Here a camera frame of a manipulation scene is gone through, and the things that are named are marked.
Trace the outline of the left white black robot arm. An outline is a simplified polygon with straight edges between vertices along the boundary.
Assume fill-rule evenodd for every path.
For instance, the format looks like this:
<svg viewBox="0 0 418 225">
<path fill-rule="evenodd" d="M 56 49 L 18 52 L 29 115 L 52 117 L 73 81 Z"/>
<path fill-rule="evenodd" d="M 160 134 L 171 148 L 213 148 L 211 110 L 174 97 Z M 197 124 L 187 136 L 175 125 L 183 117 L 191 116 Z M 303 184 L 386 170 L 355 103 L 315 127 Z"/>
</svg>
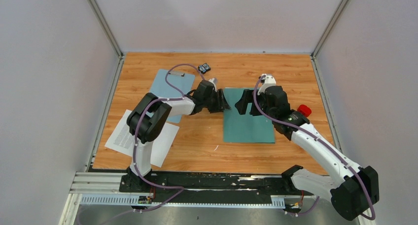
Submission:
<svg viewBox="0 0 418 225">
<path fill-rule="evenodd" d="M 196 89 L 177 98 L 162 98 L 147 93 L 127 118 L 129 132 L 134 138 L 132 162 L 121 184 L 138 192 L 151 186 L 151 153 L 154 141 L 162 133 L 167 119 L 177 115 L 194 115 L 207 109 L 209 113 L 230 110 L 223 90 L 216 79 L 202 80 Z"/>
</svg>

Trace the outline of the green file folder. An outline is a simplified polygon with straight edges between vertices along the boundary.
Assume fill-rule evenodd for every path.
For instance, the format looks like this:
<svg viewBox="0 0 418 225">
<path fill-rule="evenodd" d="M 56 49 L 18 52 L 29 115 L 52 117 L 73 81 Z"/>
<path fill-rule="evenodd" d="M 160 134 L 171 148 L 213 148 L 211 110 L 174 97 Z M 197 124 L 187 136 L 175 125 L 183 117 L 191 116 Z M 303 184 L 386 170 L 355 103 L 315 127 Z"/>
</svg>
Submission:
<svg viewBox="0 0 418 225">
<path fill-rule="evenodd" d="M 246 114 L 240 115 L 235 103 L 241 98 L 243 88 L 225 88 L 224 96 L 231 107 L 223 112 L 223 141 L 226 143 L 273 144 L 275 130 L 266 117 L 249 114 L 252 104 L 248 104 Z"/>
</svg>

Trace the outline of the light blue clipboard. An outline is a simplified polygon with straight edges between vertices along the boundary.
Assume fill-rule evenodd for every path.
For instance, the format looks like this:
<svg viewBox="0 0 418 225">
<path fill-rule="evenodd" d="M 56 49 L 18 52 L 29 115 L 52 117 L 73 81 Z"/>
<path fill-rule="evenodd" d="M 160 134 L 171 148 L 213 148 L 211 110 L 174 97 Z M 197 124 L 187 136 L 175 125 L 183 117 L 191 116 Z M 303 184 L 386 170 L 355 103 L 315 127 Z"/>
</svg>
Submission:
<svg viewBox="0 0 418 225">
<path fill-rule="evenodd" d="M 182 110 L 180 108 L 181 106 L 187 105 L 185 100 L 173 101 L 173 99 L 180 99 L 182 94 L 169 84 L 173 85 L 177 89 L 181 90 L 184 94 L 186 94 L 191 90 L 194 80 L 195 76 L 192 74 L 186 74 L 177 71 L 172 71 L 170 74 L 168 74 L 168 70 L 158 70 L 149 92 L 153 93 L 159 98 L 170 100 L 168 101 L 168 104 L 173 108 L 170 112 L 167 122 L 180 123 L 182 115 Z"/>
</svg>

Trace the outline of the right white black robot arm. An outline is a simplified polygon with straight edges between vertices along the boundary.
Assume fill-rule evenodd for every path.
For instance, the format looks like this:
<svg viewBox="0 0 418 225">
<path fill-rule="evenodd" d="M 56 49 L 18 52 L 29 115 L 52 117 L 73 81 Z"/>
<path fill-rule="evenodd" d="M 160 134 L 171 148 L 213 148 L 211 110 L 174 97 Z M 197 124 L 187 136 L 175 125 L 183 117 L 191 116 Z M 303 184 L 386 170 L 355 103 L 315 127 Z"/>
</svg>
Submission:
<svg viewBox="0 0 418 225">
<path fill-rule="evenodd" d="M 380 198 L 379 176 L 373 167 L 360 166 L 322 137 L 304 113 L 290 107 L 281 86 L 243 90 L 235 108 L 239 114 L 245 114 L 248 104 L 252 104 L 252 116 L 265 116 L 277 132 L 304 149 L 328 173 L 321 176 L 294 165 L 283 173 L 284 192 L 309 191 L 331 202 L 348 221 L 358 216 L 375 220 L 373 206 Z"/>
</svg>

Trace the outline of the paper sheet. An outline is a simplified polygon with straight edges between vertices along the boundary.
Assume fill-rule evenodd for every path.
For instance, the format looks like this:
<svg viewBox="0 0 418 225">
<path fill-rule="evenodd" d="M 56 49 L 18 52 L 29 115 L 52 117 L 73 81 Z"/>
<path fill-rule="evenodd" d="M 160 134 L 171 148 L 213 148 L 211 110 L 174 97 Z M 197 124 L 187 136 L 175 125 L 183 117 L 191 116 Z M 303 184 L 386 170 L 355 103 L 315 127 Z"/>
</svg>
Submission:
<svg viewBox="0 0 418 225">
<path fill-rule="evenodd" d="M 120 152 L 127 156 L 132 156 L 134 146 L 134 137 L 129 132 L 129 127 L 126 124 L 130 113 L 130 110 L 125 110 L 122 118 L 117 123 L 114 131 L 105 143 L 106 148 Z M 178 130 L 178 126 L 165 123 L 162 132 L 153 142 L 150 158 L 151 165 L 162 167 Z"/>
</svg>

